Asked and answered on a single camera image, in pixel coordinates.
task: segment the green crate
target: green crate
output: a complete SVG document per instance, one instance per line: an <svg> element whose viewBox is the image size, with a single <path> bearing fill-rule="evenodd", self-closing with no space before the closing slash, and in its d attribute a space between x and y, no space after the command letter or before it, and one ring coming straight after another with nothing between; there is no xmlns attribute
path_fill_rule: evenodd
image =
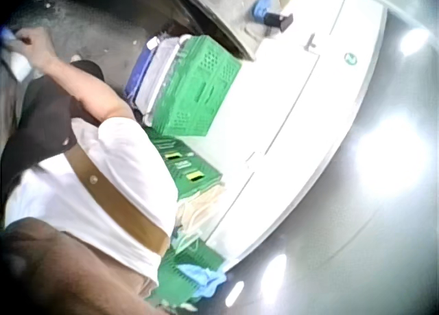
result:
<svg viewBox="0 0 439 315"><path fill-rule="evenodd" d="M205 136L240 68L212 38L190 38L154 105L152 127L162 135Z"/></svg>
<svg viewBox="0 0 439 315"><path fill-rule="evenodd" d="M199 285L184 275L177 265L191 264L210 270L218 270L224 259L210 249L202 240L195 241L178 255L170 248L158 268L159 286L149 298L148 303L158 305L166 300L173 306L186 303L197 291Z"/></svg>
<svg viewBox="0 0 439 315"><path fill-rule="evenodd" d="M183 141L160 136L151 128L145 130L176 183L179 200L220 183L222 174Z"/></svg>

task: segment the brown pants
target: brown pants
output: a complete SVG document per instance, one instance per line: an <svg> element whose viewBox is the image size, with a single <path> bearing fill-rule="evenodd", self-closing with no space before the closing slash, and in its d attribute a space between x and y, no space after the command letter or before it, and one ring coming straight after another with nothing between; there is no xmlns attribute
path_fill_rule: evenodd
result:
<svg viewBox="0 0 439 315"><path fill-rule="evenodd" d="M25 218L1 236L8 270L46 314L156 314L154 284L92 246Z"/></svg>

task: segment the person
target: person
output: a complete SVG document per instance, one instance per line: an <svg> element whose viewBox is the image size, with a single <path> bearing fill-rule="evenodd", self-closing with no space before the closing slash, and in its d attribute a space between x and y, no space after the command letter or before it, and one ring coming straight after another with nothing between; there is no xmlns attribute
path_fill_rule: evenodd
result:
<svg viewBox="0 0 439 315"><path fill-rule="evenodd" d="M57 57L43 28L22 29L10 51L44 74L25 94L1 156L2 257L48 314L153 314L161 255L103 210L65 154L76 144L141 215L170 237L178 192L131 108L90 61Z"/></svg>

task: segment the hand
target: hand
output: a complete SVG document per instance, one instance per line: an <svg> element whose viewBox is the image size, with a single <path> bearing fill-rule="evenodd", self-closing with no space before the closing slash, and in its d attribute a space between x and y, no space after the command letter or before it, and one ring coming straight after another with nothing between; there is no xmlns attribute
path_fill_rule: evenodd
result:
<svg viewBox="0 0 439 315"><path fill-rule="evenodd" d="M15 36L18 39L7 41L6 47L23 54L32 66L43 73L58 59L50 35L43 27L21 29Z"/></svg>

